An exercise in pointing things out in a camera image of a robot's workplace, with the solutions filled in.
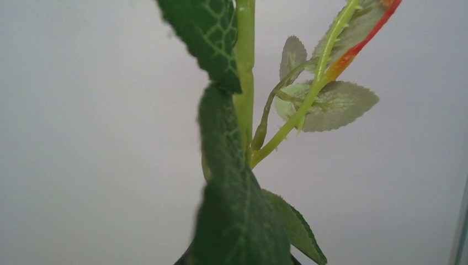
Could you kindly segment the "pink rose stem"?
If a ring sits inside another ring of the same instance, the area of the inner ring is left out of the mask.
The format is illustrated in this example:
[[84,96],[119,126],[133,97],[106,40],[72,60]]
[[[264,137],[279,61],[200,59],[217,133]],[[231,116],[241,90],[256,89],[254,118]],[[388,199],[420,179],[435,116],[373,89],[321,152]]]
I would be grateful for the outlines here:
[[254,167],[292,131],[335,130],[377,102],[338,77],[388,22],[400,1],[347,1],[311,54],[295,36],[279,82],[253,127],[255,1],[158,1],[162,18],[209,76],[199,103],[206,180],[194,237],[178,264],[297,264],[291,247],[327,264],[304,217],[260,187]]

